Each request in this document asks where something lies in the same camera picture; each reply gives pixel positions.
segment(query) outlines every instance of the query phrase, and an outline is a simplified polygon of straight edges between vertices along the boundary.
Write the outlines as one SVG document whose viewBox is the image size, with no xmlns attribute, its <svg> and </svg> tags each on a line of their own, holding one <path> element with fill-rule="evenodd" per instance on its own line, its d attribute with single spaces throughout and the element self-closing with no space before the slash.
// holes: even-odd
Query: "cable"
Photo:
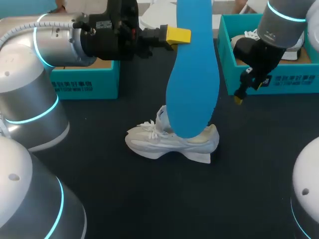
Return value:
<svg viewBox="0 0 319 239">
<path fill-rule="evenodd" d="M 12 28 L 3 37 L 0 38 L 0 50 L 4 43 L 11 37 L 17 35 L 19 32 L 31 29 L 31 28 L 39 28 L 39 27 L 59 27 L 59 28 L 67 28 L 67 29 L 83 29 L 84 31 L 89 32 L 90 34 L 94 34 L 94 29 L 92 29 L 88 24 L 80 21 L 80 22 L 57 22 L 57 21 L 41 21 L 41 22 L 30 22 L 27 24 L 23 24 L 17 27 Z"/>
</svg>

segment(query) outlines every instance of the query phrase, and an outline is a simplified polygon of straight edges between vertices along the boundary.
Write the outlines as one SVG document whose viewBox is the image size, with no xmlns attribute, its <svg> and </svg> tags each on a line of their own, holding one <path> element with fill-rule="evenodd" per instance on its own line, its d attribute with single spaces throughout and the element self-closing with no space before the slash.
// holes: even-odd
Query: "cyan led ring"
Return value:
<svg viewBox="0 0 319 239">
<path fill-rule="evenodd" d="M 24 124 L 24 123 L 29 123 L 29 122 L 32 122 L 32 121 L 35 121 L 45 115 L 47 115 L 48 113 L 50 113 L 56 106 L 57 104 L 59 103 L 59 97 L 56 96 L 56 101 L 55 103 L 48 109 L 46 110 L 45 112 L 43 112 L 42 114 L 36 116 L 36 117 L 33 117 L 31 119 L 26 119 L 26 120 L 22 120 L 22 121 L 10 121 L 10 120 L 7 120 L 5 119 L 7 122 L 11 123 L 11 124 Z"/>
<path fill-rule="evenodd" d="M 276 15 L 286 19 L 286 20 L 289 20 L 289 21 L 296 21 L 296 22 L 306 22 L 306 19 L 300 19 L 300 18 L 294 18 L 294 17 L 290 17 L 290 16 L 286 16 L 286 15 L 283 15 L 282 13 L 278 12 L 277 10 L 275 10 L 271 5 L 270 3 L 268 2 L 268 7 L 269 9 Z"/>
<path fill-rule="evenodd" d="M 300 224 L 298 223 L 297 221 L 297 218 L 295 217 L 295 213 L 294 213 L 294 209 L 293 209 L 293 202 L 292 200 L 290 199 L 290 205 L 291 205 L 291 211 L 293 213 L 293 216 L 294 216 L 294 219 L 298 225 L 298 227 L 300 228 L 300 230 L 305 234 L 305 236 L 308 238 L 308 239 L 311 239 L 310 236 L 307 235 L 307 233 L 304 231 L 304 229 L 302 229 L 302 227 L 300 226 Z"/>
<path fill-rule="evenodd" d="M 36 22 L 40 22 L 40 20 L 41 20 L 45 15 L 47 15 L 47 13 L 46 13 L 46 14 L 43 14 L 41 17 L 39 17 Z M 33 43 L 34 43 L 35 52 L 36 52 L 36 54 L 38 55 L 38 57 L 40 58 L 40 60 L 41 60 L 45 65 L 47 65 L 47 66 L 49 66 L 49 67 L 54 67 L 54 66 L 51 66 L 50 64 L 48 64 L 48 63 L 43 59 L 43 57 L 42 57 L 41 54 L 40 54 L 40 51 L 39 51 L 39 48 L 38 48 L 38 44 L 37 44 L 37 42 L 36 42 L 36 29 L 37 29 L 37 28 L 35 27 L 34 30 L 33 30 Z"/>
<path fill-rule="evenodd" d="M 50 236 L 53 234 L 53 232 L 55 231 L 60 219 L 61 219 L 61 215 L 62 215 L 62 211 L 63 211 L 63 205 L 64 205 L 64 192 L 63 192 L 63 187 L 62 187 L 62 184 L 60 182 L 60 180 L 58 178 L 56 178 L 60 184 L 60 189 L 61 189 L 61 205 L 60 205 L 60 210 L 59 210 L 59 213 L 58 213 L 58 216 L 51 228 L 51 230 L 49 231 L 49 233 L 46 235 L 46 237 L 44 239 L 49 239 Z"/>
</svg>

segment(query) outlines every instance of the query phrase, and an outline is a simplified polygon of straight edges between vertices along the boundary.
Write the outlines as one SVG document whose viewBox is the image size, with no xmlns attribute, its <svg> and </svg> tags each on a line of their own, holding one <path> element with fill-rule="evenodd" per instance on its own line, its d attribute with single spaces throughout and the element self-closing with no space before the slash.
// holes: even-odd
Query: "shoe tongue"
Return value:
<svg viewBox="0 0 319 239">
<path fill-rule="evenodd" d="M 170 127 L 169 120 L 168 120 L 166 106 L 163 106 L 159 110 L 157 117 L 156 117 L 155 127 L 160 132 L 167 132 L 167 133 L 172 132 L 172 129 Z"/>
</svg>

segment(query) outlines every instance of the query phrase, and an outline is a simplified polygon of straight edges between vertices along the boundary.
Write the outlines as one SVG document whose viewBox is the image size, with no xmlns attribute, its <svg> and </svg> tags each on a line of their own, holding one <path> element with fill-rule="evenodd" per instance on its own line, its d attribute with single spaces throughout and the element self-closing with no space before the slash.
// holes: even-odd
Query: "white cable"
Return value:
<svg viewBox="0 0 319 239">
<path fill-rule="evenodd" d="M 73 28 L 73 22 L 57 22 L 57 21 L 41 21 L 41 22 L 30 22 L 27 24 L 23 24 L 17 27 L 12 28 L 9 30 L 6 34 L 3 35 L 3 37 L 0 38 L 0 50 L 4 43 L 11 37 L 17 35 L 19 32 L 31 29 L 35 27 L 60 27 L 60 28 Z"/>
</svg>

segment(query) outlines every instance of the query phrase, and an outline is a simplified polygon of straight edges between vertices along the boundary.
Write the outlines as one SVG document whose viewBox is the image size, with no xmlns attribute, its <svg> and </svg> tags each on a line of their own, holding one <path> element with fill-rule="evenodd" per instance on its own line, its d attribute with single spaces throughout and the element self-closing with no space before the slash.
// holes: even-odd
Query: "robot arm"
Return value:
<svg viewBox="0 0 319 239">
<path fill-rule="evenodd" d="M 108 0 L 102 14 L 44 14 L 0 20 L 1 128 L 30 151 L 58 144 L 69 131 L 49 74 L 54 67 L 148 58 L 152 47 L 173 50 L 190 30 L 139 28 L 136 0 Z"/>
<path fill-rule="evenodd" d="M 152 47 L 173 50 L 167 34 L 169 29 L 183 31 L 164 25 L 142 31 L 136 0 L 109 0 L 102 14 L 44 14 L 2 19 L 0 50 L 4 45 L 23 44 L 34 48 L 47 66 L 87 66 L 96 57 L 132 60 L 135 54 L 148 58 Z M 183 43 L 190 42 L 190 31 L 188 36 Z"/>
<path fill-rule="evenodd" d="M 257 33 L 260 40 L 243 38 L 234 53 L 250 66 L 240 77 L 235 101 L 240 104 L 249 87 L 258 90 L 279 64 L 287 48 L 293 47 L 308 22 L 309 41 L 319 51 L 319 0 L 269 0 Z"/>
</svg>

